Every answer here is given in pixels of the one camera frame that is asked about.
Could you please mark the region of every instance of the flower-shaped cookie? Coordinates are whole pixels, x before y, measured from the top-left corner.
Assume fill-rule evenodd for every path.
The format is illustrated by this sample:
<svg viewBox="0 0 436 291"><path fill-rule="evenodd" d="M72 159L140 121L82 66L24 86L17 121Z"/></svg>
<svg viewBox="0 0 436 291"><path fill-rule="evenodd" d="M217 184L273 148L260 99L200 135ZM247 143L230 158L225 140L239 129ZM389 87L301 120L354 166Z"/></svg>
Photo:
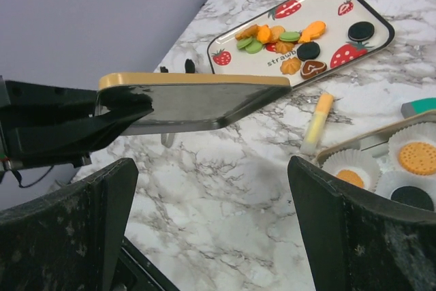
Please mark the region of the flower-shaped cookie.
<svg viewBox="0 0 436 291"><path fill-rule="evenodd" d="M275 52L278 54L287 54L294 48L292 42L279 41L275 44Z"/></svg>
<svg viewBox="0 0 436 291"><path fill-rule="evenodd" d="M297 57L292 57L281 64L280 70L283 74L293 75L299 71L300 67L301 60Z"/></svg>

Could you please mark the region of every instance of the strawberry print tray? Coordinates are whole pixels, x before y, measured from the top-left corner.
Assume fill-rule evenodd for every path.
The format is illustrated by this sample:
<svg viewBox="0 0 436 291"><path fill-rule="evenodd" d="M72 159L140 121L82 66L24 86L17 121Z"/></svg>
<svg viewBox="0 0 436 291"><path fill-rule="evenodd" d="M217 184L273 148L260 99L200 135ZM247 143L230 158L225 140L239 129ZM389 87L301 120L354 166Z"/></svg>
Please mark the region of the strawberry print tray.
<svg viewBox="0 0 436 291"><path fill-rule="evenodd" d="M214 74L287 76L295 88L385 48L394 34L364 0L287 0L219 35L207 53Z"/></svg>

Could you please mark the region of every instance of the green macaron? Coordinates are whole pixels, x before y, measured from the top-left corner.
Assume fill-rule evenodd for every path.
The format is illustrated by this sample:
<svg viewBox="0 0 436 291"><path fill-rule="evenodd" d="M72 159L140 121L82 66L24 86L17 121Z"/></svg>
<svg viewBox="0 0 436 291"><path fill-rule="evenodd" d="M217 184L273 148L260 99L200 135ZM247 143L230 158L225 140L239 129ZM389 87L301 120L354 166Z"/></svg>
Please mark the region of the green macaron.
<svg viewBox="0 0 436 291"><path fill-rule="evenodd" d="M253 41L253 37L246 37L245 39L241 39L236 44L236 47L240 50L248 46Z"/></svg>
<svg viewBox="0 0 436 291"><path fill-rule="evenodd" d="M300 39L299 32L283 32L279 39L284 42L295 42Z"/></svg>
<svg viewBox="0 0 436 291"><path fill-rule="evenodd" d="M245 47L245 50L249 54L255 54L263 49L264 45L257 40L253 40L248 46Z"/></svg>

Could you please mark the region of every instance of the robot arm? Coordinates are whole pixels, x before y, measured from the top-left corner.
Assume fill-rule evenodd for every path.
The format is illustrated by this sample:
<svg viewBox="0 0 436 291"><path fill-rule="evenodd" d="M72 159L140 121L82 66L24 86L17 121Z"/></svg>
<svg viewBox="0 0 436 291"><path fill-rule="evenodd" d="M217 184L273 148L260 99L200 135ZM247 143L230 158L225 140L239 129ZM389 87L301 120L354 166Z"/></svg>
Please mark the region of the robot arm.
<svg viewBox="0 0 436 291"><path fill-rule="evenodd" d="M90 164L91 152L105 148L153 111L144 97L94 116L96 98L97 91L0 78L0 172Z"/></svg>

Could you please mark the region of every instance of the green object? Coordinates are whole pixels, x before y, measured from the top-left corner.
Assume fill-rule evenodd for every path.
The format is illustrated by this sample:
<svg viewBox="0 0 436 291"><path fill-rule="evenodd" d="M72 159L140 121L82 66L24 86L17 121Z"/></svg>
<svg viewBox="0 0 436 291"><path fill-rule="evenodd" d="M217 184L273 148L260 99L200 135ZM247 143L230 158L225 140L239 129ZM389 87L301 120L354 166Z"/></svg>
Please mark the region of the green object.
<svg viewBox="0 0 436 291"><path fill-rule="evenodd" d="M236 47L240 50L245 48L246 46L248 46L250 43L252 43L253 41L253 37L247 37L245 39L241 39L238 41L238 43L236 44Z"/></svg>
<svg viewBox="0 0 436 291"><path fill-rule="evenodd" d="M245 50L249 53L249 54L255 54L259 51L261 51L263 49L264 45L257 41L257 40L253 40L248 46L245 47Z"/></svg>
<svg viewBox="0 0 436 291"><path fill-rule="evenodd" d="M424 98L403 104L401 106L401 114L407 119L433 109L436 109L436 98Z"/></svg>
<svg viewBox="0 0 436 291"><path fill-rule="evenodd" d="M299 32L283 32L279 39L284 42L295 42L300 39Z"/></svg>

